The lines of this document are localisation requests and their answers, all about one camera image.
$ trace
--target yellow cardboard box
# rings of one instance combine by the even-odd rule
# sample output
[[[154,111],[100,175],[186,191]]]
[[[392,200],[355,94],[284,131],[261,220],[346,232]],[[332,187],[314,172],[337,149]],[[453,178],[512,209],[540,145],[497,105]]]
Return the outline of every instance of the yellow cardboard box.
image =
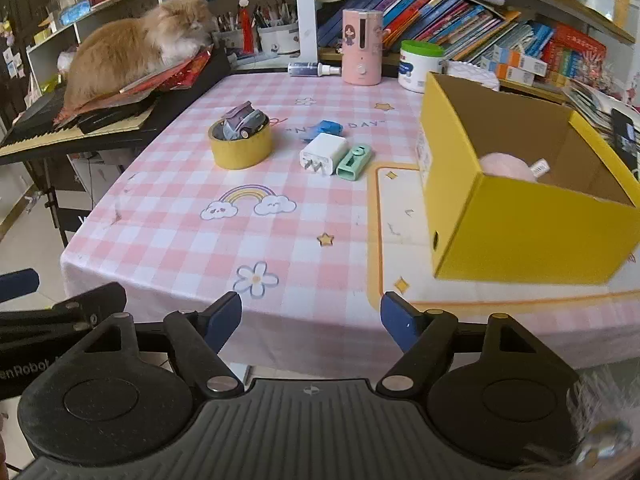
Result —
[[[431,74],[418,159],[434,275],[448,280],[603,283],[640,240],[640,184],[570,108]],[[482,173],[503,152],[550,171]]]

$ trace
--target white phone charger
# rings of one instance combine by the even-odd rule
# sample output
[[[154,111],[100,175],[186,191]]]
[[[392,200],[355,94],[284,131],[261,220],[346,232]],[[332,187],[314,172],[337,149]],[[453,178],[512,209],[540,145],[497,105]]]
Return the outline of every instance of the white phone charger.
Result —
[[[307,171],[331,175],[348,151],[344,137],[322,132],[300,151],[300,166]]]

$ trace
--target pink plush toy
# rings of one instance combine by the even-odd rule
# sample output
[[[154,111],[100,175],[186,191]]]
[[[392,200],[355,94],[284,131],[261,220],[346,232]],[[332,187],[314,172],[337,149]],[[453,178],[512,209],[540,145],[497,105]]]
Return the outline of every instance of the pink plush toy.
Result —
[[[536,176],[524,160],[507,153],[488,153],[480,159],[482,172],[488,175],[518,178],[535,182]]]

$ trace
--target yellow tape roll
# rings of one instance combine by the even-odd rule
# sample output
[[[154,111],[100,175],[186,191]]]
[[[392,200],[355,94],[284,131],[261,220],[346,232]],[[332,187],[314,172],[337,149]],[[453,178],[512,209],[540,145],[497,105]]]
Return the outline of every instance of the yellow tape roll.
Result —
[[[263,161],[271,153],[271,125],[267,125],[248,139],[219,140],[213,131],[222,121],[214,123],[208,132],[211,151],[216,164],[226,170],[243,170]]]

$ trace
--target tile floor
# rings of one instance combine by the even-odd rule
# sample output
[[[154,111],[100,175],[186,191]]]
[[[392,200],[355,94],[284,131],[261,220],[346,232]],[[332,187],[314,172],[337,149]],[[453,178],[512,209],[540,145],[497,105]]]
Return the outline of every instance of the tile floor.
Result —
[[[61,205],[80,209],[90,209],[90,200],[82,192],[58,192]],[[0,274],[13,270],[33,267],[40,275],[40,287],[34,294],[18,298],[0,305],[1,310],[31,310],[51,306],[65,299],[60,273],[60,254],[63,245],[58,231],[53,227],[49,211],[41,198],[30,213],[23,213],[6,237],[0,242]],[[162,364],[166,357],[162,354],[150,354],[145,357],[149,362]],[[613,376],[620,384],[629,384],[640,372],[640,360],[616,363],[610,367]],[[315,376],[276,370],[275,368],[254,367],[250,369],[247,384],[256,377],[277,379],[316,380]],[[24,468],[32,459],[27,443],[18,427],[16,409],[18,399],[0,402],[0,413],[8,415],[2,428],[2,438],[6,447],[7,462],[18,468]]]

